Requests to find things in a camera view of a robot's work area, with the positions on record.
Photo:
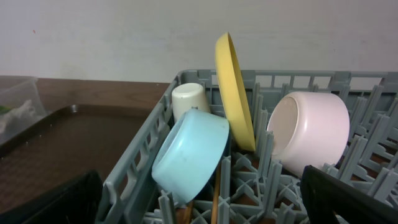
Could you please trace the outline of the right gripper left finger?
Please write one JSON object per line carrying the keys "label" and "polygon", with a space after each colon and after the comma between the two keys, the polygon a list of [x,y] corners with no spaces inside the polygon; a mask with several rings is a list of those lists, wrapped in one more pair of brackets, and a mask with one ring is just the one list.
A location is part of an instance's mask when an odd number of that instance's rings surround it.
{"label": "right gripper left finger", "polygon": [[1,224],[94,223],[102,191],[99,173],[90,170],[2,213]]}

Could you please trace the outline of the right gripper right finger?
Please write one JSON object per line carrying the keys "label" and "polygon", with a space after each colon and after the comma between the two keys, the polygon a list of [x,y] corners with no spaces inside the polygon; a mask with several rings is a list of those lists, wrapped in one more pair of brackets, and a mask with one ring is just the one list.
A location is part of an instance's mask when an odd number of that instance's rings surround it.
{"label": "right gripper right finger", "polygon": [[306,166],[300,182],[302,201],[311,224],[397,224],[397,210],[313,167]]}

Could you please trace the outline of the pink bowl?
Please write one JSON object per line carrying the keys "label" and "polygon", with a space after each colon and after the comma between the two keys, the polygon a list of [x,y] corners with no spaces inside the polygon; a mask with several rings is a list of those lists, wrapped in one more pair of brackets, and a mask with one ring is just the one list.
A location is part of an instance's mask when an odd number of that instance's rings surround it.
{"label": "pink bowl", "polygon": [[301,177],[305,166],[336,164],[349,137],[349,114],[332,93],[289,93],[274,108],[267,130],[274,135],[272,158]]}

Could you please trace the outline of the wooden chopstick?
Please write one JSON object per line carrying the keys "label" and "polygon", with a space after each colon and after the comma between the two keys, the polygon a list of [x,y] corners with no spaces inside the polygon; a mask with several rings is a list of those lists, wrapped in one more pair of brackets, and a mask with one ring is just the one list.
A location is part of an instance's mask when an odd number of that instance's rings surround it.
{"label": "wooden chopstick", "polygon": [[213,205],[211,211],[211,224],[217,224],[218,219],[218,198],[220,195],[221,164],[216,168]]}

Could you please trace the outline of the yellow green snack wrapper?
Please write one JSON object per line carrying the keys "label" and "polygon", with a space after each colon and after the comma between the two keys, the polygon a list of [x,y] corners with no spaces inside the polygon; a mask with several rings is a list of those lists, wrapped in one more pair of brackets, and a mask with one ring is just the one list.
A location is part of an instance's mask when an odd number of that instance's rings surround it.
{"label": "yellow green snack wrapper", "polygon": [[6,106],[0,106],[0,114],[6,114],[11,110],[11,108],[8,108]]}

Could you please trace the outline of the light blue bowl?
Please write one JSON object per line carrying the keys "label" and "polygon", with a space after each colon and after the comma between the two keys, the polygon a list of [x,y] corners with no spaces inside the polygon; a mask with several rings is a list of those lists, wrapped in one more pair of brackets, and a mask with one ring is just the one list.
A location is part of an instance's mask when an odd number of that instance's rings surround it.
{"label": "light blue bowl", "polygon": [[152,178],[178,203],[188,203],[204,188],[229,138],[226,118],[190,109],[175,123],[152,165]]}

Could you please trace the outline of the white cup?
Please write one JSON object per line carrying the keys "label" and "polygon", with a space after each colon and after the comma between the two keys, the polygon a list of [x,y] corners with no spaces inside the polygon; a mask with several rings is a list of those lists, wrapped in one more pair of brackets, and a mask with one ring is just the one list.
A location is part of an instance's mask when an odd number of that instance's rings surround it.
{"label": "white cup", "polygon": [[186,83],[174,88],[172,90],[172,107],[174,121],[178,121],[184,112],[192,108],[210,112],[205,88],[198,83]]}

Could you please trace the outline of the yellow plate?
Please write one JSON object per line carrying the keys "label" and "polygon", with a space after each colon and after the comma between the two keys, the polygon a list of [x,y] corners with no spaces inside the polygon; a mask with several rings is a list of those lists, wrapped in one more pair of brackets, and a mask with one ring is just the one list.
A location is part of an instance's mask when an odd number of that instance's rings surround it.
{"label": "yellow plate", "polygon": [[216,41],[215,65],[224,112],[236,144],[242,150],[254,152],[256,145],[248,98],[233,41],[228,32]]}

